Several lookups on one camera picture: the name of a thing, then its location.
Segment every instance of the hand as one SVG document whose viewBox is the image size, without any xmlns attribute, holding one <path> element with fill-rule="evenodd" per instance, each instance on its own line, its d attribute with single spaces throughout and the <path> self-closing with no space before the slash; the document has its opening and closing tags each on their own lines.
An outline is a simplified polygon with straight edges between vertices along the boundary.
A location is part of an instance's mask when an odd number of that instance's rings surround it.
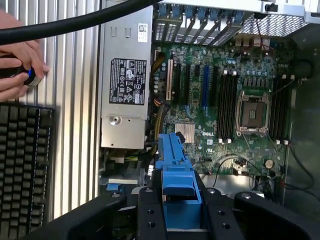
<svg viewBox="0 0 320 240">
<path fill-rule="evenodd" d="M 22 65 L 16 58 L 0 58 L 0 69 L 17 68 Z M 27 73 L 21 73 L 14 77 L 0 79 L 0 102 L 21 98 L 26 94 L 28 87 L 24 81 L 28 79 Z"/>
<path fill-rule="evenodd" d="M 23 26 L 23 23 L 16 18 L 0 10 L 0 29 L 16 28 Z M 13 54 L 21 62 L 26 70 L 33 67 L 36 76 L 40 79 L 44 78 L 44 73 L 49 71 L 49 67 L 45 64 L 43 52 L 39 41 L 27 41 L 9 45 L 0 46 L 0 52 L 4 54 Z"/>
</svg>

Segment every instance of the motherboard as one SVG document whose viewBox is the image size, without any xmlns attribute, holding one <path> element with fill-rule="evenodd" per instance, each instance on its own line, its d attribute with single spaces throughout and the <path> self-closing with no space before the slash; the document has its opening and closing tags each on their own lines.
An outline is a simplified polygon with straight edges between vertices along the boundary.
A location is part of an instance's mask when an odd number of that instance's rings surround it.
<svg viewBox="0 0 320 240">
<path fill-rule="evenodd" d="M 170 104 L 163 132 L 183 134 L 185 154 L 199 173 L 216 172 L 233 155 L 263 174 L 279 174 L 284 164 L 294 46 L 286 40 L 244 43 L 154 46 L 154 60 L 165 55 L 151 81 L 155 98 Z M 235 159 L 219 174 L 257 174 Z"/>
</svg>

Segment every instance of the label sticker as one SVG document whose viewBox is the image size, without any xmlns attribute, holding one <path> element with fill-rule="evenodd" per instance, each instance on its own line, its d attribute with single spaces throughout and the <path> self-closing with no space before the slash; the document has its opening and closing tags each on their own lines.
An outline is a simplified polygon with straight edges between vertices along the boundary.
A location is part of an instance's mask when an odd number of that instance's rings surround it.
<svg viewBox="0 0 320 240">
<path fill-rule="evenodd" d="M 148 24 L 145 24 L 145 23 L 138 24 L 138 42 L 139 43 L 148 42 Z"/>
<path fill-rule="evenodd" d="M 147 61 L 114 58 L 111 61 L 110 104 L 144 105 Z"/>
<path fill-rule="evenodd" d="M 206 144 L 207 145 L 213 145 L 214 144 L 214 141 L 212 139 L 207 139 L 206 140 Z"/>
</svg>

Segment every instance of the metal side panel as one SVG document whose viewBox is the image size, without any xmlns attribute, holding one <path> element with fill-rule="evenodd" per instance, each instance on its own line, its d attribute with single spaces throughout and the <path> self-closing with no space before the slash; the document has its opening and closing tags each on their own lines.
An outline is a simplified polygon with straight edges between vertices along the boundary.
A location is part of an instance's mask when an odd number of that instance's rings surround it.
<svg viewBox="0 0 320 240">
<path fill-rule="evenodd" d="M 96 11 L 100 1 L 0 0 L 0 7 L 32 25 Z M 44 39 L 44 58 L 50 72 L 35 90 L 19 99 L 21 103 L 56 109 L 49 220 L 98 193 L 98 31 L 94 27 Z"/>
</svg>

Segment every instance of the power cable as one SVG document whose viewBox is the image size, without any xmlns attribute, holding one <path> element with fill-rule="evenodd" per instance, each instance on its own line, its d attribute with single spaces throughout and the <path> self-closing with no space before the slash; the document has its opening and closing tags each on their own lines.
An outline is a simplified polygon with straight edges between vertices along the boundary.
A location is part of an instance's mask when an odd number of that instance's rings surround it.
<svg viewBox="0 0 320 240">
<path fill-rule="evenodd" d="M 127 0 L 96 12 L 54 22 L 0 30 L 0 45 L 15 44 L 67 34 L 104 24 L 154 5 L 161 0 Z"/>
</svg>

